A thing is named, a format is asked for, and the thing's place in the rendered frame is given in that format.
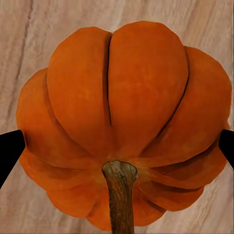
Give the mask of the pumpkin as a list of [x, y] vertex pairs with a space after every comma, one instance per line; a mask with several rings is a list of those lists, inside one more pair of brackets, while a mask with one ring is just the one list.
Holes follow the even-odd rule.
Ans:
[[222, 65], [163, 23], [80, 28], [21, 89], [19, 161], [65, 214], [134, 234], [224, 170], [231, 100]]

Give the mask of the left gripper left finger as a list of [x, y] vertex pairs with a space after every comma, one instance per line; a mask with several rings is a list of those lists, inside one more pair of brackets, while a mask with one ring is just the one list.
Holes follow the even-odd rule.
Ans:
[[21, 130], [0, 135], [0, 188], [25, 149]]

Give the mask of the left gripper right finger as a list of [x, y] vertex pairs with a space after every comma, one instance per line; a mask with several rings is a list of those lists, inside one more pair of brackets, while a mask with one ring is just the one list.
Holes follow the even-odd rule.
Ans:
[[220, 135], [218, 146], [234, 169], [234, 132], [224, 129]]

